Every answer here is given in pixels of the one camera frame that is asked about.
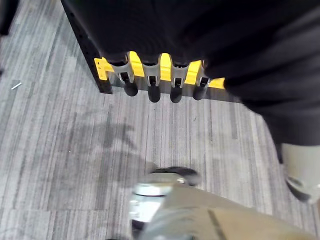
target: black cloth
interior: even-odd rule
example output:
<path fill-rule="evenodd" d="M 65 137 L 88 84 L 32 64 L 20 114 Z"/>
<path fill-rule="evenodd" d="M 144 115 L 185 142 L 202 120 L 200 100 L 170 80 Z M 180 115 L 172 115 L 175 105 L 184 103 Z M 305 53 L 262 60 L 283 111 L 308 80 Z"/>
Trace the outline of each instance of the black cloth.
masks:
<path fill-rule="evenodd" d="M 63 1 L 107 59 L 205 59 L 276 144 L 320 145 L 319 0 Z"/>
<path fill-rule="evenodd" d="M 8 35 L 19 0 L 0 0 L 0 35 Z"/>

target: yellow plastic bracket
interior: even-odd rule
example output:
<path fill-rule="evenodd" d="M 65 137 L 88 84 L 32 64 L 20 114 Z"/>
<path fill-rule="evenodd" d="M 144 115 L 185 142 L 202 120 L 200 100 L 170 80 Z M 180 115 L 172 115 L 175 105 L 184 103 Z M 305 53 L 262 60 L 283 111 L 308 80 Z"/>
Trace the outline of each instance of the yellow plastic bracket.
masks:
<path fill-rule="evenodd" d="M 135 76 L 144 77 L 144 70 L 142 68 L 142 63 L 140 58 L 138 57 L 137 53 L 131 51 L 129 54 L 130 62 L 133 68 L 133 73 Z M 99 75 L 100 80 L 108 80 L 107 72 L 113 72 L 112 66 L 107 62 L 107 60 L 103 58 L 95 58 L 95 67 Z M 199 69 L 201 61 L 193 61 L 190 63 L 188 68 L 188 73 L 186 75 L 185 84 L 192 84 L 196 83 L 197 73 Z M 161 66 L 161 80 L 171 81 L 170 76 L 170 68 L 171 68 L 171 60 L 170 56 L 167 53 L 163 53 L 160 59 L 160 66 Z M 217 89 L 224 89 L 224 81 L 225 78 L 216 78 L 211 81 L 209 87 L 210 88 L 217 88 Z"/>

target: black plastic foot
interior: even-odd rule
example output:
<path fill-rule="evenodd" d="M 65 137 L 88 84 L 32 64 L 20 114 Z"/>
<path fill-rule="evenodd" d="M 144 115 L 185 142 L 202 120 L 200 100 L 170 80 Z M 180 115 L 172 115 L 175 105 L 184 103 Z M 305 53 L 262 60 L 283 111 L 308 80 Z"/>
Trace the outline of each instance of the black plastic foot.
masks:
<path fill-rule="evenodd" d="M 193 98 L 199 101 L 205 97 L 206 92 L 207 92 L 207 87 L 196 85 L 194 86 L 194 89 L 193 89 Z"/>
<path fill-rule="evenodd" d="M 148 86 L 149 100 L 153 103 L 157 103 L 160 100 L 160 88 L 158 86 Z"/>
<path fill-rule="evenodd" d="M 135 95 L 137 95 L 138 86 L 137 86 L 136 82 L 135 81 L 134 82 L 126 82 L 124 85 L 124 91 L 130 97 L 134 97 Z"/>
<path fill-rule="evenodd" d="M 182 98 L 182 88 L 181 87 L 171 87 L 170 99 L 171 102 L 177 104 L 181 101 Z"/>

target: gray carpet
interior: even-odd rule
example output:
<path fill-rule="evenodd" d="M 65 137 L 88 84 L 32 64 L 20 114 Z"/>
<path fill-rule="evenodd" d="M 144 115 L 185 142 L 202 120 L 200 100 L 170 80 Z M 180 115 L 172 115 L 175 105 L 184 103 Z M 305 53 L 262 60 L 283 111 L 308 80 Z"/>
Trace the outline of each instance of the gray carpet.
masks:
<path fill-rule="evenodd" d="M 317 209 L 287 190 L 260 116 L 99 93 L 59 1 L 22 1 L 11 33 L 0 53 L 1 240 L 130 239 L 131 187 L 155 166 L 194 168 L 200 188 L 319 236 Z"/>

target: small white debris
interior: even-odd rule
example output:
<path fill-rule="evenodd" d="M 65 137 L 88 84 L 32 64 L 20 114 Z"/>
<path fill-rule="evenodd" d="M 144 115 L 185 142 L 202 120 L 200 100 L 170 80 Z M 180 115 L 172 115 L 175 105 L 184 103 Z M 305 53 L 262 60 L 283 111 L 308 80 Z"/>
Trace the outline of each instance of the small white debris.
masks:
<path fill-rule="evenodd" d="M 11 90 L 16 89 L 17 87 L 19 87 L 22 83 L 19 82 L 17 85 L 15 85 L 14 87 L 11 88 Z"/>

